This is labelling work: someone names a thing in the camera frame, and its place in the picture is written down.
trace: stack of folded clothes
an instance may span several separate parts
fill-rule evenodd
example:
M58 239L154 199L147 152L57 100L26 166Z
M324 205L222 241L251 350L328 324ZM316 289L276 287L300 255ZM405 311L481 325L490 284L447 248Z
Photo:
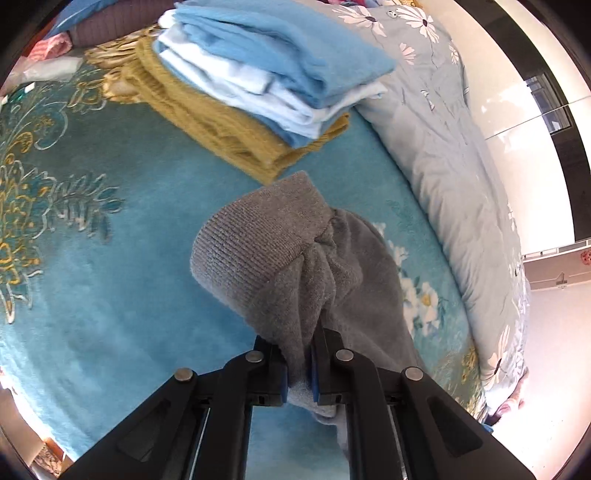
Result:
M159 24L162 33L138 43L123 76L155 110L262 183L344 131L347 111L385 93L377 79L395 66L291 0L189 0ZM265 132L257 152L246 145L255 130Z

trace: yellow knit sweater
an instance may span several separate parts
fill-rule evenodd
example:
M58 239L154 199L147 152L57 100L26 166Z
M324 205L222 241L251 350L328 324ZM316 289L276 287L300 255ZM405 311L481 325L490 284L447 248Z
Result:
M178 80L160 62L152 38L138 40L137 59L124 65L122 77L154 110L202 146L262 184L272 183L287 167L344 132L345 113L315 142L291 148L244 111L198 92Z

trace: folded blue cloth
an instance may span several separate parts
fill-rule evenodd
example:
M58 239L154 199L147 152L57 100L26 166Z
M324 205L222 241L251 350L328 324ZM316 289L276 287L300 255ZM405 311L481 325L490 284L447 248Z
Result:
M158 40L155 40L154 41L154 43L152 44L152 47L153 47L154 51L157 54L160 54L164 50L167 49L166 45L164 45L162 42L160 42ZM180 71L178 71L173 65L170 64L170 62L167 62L162 57L159 57L159 58L160 58L160 61L162 62L162 64L176 78L178 78L182 82L186 83L187 85L190 85L191 87L195 88L196 90L199 90L200 92L202 91L198 87L198 85L195 85L194 82L192 82L185 75L183 75ZM335 116L333 116L330 120L326 121L323 124L322 133L326 132L328 130L328 128L337 120L337 118L340 117L347 110L348 110L348 108L347 109L342 109ZM286 144L288 144L292 148L305 147L306 145L309 145L309 144L311 144L314 141L314 139L312 139L312 138L304 137L302 135L298 135L298 134L295 134L293 132L288 132L286 130L283 130L279 126L278 123L276 123L275 121L271 120L270 118L267 118L266 116L256 115L254 113L250 113L250 112L247 112L247 111L245 111L245 112L248 113L248 115L250 115L251 117L256 118L257 120L259 120L259 122L262 123L263 125L266 125L275 135L277 135L279 138L281 138Z
M204 50L274 72L314 108L395 67L344 25L291 0L189 0L174 18Z

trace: light blue quilt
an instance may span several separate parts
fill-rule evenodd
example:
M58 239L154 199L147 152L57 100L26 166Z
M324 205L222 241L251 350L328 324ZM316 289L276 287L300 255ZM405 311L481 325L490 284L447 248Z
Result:
M15 92L0 113L0 365L73 458L178 367L221 368L253 331L191 276L191 246L222 206L259 187L146 104L101 94L104 72ZM478 357L429 222L371 126L305 170L327 202L384 233L405 317L432 376L482 414ZM345 478L333 427L296 407L257 409L249 478Z

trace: white plastic bag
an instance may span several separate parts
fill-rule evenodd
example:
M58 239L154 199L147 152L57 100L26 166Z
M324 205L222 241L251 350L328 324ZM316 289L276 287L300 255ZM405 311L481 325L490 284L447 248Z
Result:
M20 57L0 89L0 96L12 93L25 82L56 80L67 82L82 65L80 57L59 57L56 59L32 61Z

